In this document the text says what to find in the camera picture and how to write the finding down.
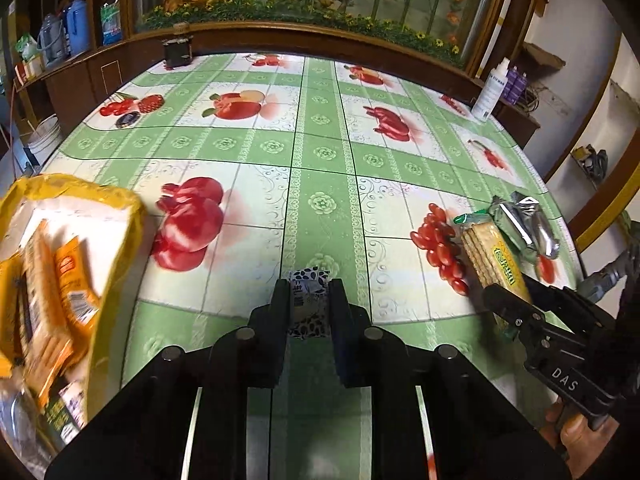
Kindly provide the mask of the person's right hand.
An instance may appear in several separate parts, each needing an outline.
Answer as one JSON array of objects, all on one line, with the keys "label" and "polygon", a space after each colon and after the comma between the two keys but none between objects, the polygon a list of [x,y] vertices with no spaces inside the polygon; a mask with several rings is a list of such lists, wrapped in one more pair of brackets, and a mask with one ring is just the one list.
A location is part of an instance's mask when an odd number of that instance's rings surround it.
[{"label": "person's right hand", "polygon": [[591,430],[585,416],[576,413],[559,426],[563,408],[562,399],[557,398],[546,411],[539,433],[552,448],[560,444],[566,448],[565,463],[572,477],[579,479],[602,454],[620,423],[609,418],[598,430]]}]

